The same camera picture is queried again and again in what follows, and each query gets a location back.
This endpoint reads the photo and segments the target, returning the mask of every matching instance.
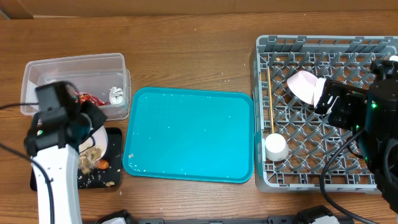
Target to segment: wood grain surface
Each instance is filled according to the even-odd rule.
[[[144,86],[251,92],[249,54],[263,34],[398,35],[397,11],[308,12],[223,16],[99,17],[0,21],[1,104],[20,101],[26,63],[120,52],[132,94]],[[24,152],[30,117],[0,111],[0,141]],[[124,135],[128,119],[107,122]],[[30,164],[0,151],[0,222],[37,223]],[[132,177],[117,189],[79,190],[84,219],[128,209],[136,218],[260,218],[331,206],[320,193],[260,192],[241,185]],[[380,195],[331,194],[343,207],[380,223],[395,215]]]

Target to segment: plastic dish rack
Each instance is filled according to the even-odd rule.
[[[350,131],[328,125],[287,88],[286,79],[306,70],[360,88],[369,88],[373,58],[396,55],[398,37],[262,35],[251,55],[251,86],[255,112],[255,175],[261,191],[319,190],[320,174]],[[266,159],[264,141],[271,132],[267,67],[271,71],[275,132],[290,152],[280,162]],[[351,144],[358,152],[355,142]],[[346,149],[328,172],[327,191],[374,192],[378,189],[366,163]]]

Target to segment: teal rectangular tray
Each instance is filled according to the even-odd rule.
[[[147,87],[134,95],[123,157],[129,174],[244,183],[253,157],[246,94]]]

